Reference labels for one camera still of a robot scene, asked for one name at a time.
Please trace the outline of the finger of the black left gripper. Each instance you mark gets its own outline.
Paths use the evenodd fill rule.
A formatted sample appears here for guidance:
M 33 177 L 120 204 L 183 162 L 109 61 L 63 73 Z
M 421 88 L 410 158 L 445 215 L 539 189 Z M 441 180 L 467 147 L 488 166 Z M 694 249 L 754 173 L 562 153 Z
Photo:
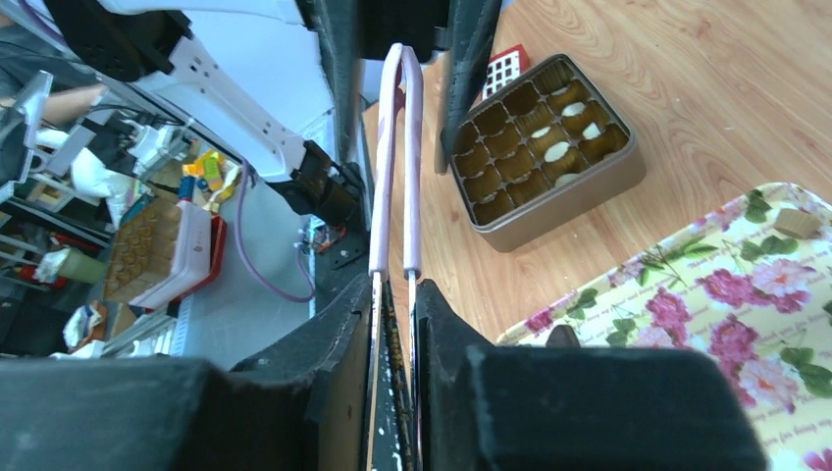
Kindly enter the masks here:
M 334 104 L 337 158 L 348 161 L 354 150 L 359 108 L 359 2 L 312 0 L 311 21 L 318 34 L 321 67 Z
M 450 3 L 435 150 L 440 175 L 447 172 L 466 115 L 485 85 L 501 5 L 500 0 Z

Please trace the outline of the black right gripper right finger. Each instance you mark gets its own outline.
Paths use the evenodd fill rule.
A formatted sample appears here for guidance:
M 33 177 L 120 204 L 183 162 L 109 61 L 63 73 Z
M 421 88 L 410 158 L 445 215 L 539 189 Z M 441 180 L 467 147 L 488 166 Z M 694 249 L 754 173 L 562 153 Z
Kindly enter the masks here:
M 437 285 L 415 291 L 425 470 L 763 470 L 754 428 L 703 354 L 497 346 Z

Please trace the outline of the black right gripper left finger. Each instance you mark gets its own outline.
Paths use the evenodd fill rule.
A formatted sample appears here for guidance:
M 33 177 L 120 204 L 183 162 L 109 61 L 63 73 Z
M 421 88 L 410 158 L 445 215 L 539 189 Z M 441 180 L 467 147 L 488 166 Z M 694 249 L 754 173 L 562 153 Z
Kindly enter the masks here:
M 360 470 L 371 284 L 223 370 L 195 358 L 5 360 L 5 470 Z

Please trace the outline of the white cube chocolate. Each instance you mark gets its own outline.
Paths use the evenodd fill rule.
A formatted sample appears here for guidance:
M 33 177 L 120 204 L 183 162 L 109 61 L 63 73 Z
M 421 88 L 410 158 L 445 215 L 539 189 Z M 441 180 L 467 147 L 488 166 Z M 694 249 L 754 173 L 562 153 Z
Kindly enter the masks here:
M 589 123 L 583 130 L 582 130 L 582 138 L 584 140 L 593 140 L 598 138 L 601 135 L 601 129 L 597 123 Z

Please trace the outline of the floral patterned tray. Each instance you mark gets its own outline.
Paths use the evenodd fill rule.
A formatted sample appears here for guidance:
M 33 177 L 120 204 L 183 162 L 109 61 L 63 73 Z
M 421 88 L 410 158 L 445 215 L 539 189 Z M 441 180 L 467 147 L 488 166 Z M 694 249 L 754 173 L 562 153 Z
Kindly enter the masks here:
M 795 239 L 781 209 L 821 220 Z M 773 470 L 831 466 L 831 206 L 767 183 L 699 218 L 504 332 L 543 345 L 559 325 L 587 346 L 682 347 L 725 374 Z

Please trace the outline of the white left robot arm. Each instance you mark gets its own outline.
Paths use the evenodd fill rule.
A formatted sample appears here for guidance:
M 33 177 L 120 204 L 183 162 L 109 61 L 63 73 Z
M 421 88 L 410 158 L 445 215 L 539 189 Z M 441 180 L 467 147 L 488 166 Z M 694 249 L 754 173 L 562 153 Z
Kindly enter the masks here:
M 400 45 L 418 64 L 449 55 L 441 154 L 447 156 L 483 87 L 501 5 L 497 1 L 50 1 L 67 46 L 103 76 L 158 95 L 214 134 L 299 215 L 338 227 L 359 203 L 340 163 L 354 144 L 360 63 Z M 304 26 L 318 37 L 334 101 L 337 153 L 280 124 L 223 72 L 192 32 L 188 11 L 244 14 Z

